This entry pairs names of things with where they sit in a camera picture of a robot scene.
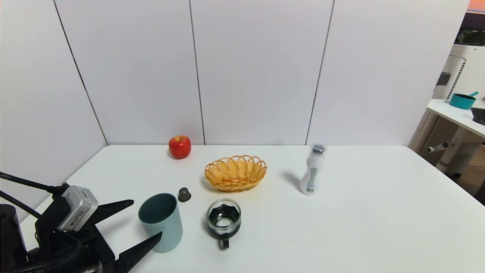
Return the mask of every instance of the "wicker basket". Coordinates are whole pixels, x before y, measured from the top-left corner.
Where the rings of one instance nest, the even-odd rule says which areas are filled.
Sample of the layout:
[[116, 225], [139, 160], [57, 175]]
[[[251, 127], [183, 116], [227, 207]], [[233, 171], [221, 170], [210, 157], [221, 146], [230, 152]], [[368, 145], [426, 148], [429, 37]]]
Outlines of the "wicker basket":
[[206, 167], [207, 180], [223, 192], [254, 188], [263, 179], [268, 167], [257, 156], [223, 157]]

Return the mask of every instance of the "bottle cap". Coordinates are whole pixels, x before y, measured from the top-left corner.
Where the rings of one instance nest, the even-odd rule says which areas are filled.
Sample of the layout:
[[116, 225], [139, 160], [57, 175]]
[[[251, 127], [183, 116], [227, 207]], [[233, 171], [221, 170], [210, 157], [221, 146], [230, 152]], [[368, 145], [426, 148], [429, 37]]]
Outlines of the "bottle cap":
[[187, 188], [181, 188], [179, 191], [178, 191], [178, 200], [180, 202], [185, 202], [185, 201], [188, 201], [190, 199], [192, 195], [190, 194], [189, 190]]
[[311, 151], [312, 153], [314, 154], [323, 154], [323, 152], [325, 152], [325, 147], [320, 145], [320, 144], [315, 144], [313, 145], [313, 147], [311, 148]]

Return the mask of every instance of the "white desk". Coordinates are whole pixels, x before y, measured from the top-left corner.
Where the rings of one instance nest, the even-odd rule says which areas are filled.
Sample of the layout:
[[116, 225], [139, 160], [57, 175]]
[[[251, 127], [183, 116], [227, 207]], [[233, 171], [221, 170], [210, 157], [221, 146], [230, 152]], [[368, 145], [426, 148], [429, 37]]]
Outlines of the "white desk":
[[[206, 164], [236, 154], [260, 156], [266, 177], [246, 192], [213, 190], [203, 179]], [[330, 146], [313, 197], [296, 185], [307, 155], [308, 146], [193, 146], [174, 160], [167, 146], [109, 146], [68, 182], [89, 188], [100, 204], [135, 200], [98, 224], [116, 256], [146, 239], [137, 220], [144, 200], [181, 187], [192, 193], [179, 204], [180, 244], [150, 252], [134, 273], [483, 273], [485, 207], [410, 149]], [[241, 205], [242, 225], [221, 251], [205, 213], [223, 197]], [[33, 224], [33, 217], [21, 224], [28, 249], [36, 246]]]
[[[485, 108], [485, 103], [483, 101], [476, 101], [473, 104], [473, 107]], [[446, 149], [445, 153], [436, 164], [438, 170], [446, 172], [453, 157], [460, 148], [467, 130], [481, 137], [485, 137], [485, 126], [472, 120], [473, 114], [471, 113], [471, 110], [451, 106], [448, 100], [431, 100], [428, 104], [428, 109], [459, 126], [453, 138], [450, 140], [449, 148]]]
[[[476, 101], [473, 107], [485, 108], [485, 102]], [[472, 120], [471, 110], [453, 107], [449, 105], [449, 100], [431, 100], [428, 109], [481, 137], [485, 137], [485, 126]]]

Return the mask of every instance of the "white wall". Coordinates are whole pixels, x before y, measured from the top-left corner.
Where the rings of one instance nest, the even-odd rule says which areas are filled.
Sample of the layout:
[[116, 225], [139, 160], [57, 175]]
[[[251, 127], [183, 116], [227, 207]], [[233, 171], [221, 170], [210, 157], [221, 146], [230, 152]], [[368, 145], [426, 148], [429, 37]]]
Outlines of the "white wall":
[[192, 0], [207, 144], [304, 144], [332, 0]]
[[109, 144], [204, 144], [188, 0], [57, 0]]
[[308, 143], [408, 145], [469, 0], [336, 0]]
[[[58, 185], [106, 143], [54, 3], [3, 0], [1, 20], [1, 170]], [[33, 207], [47, 197], [6, 180], [1, 189]]]

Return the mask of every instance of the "glass mug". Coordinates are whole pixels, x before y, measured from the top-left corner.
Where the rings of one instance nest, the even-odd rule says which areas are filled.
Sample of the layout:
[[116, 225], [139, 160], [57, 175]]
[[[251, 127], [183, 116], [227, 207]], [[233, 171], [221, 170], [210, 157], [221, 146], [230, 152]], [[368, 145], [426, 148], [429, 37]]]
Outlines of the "glass mug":
[[241, 208], [232, 199], [217, 200], [207, 210], [207, 223], [212, 235], [220, 240], [221, 249], [229, 248], [229, 238], [241, 226]]

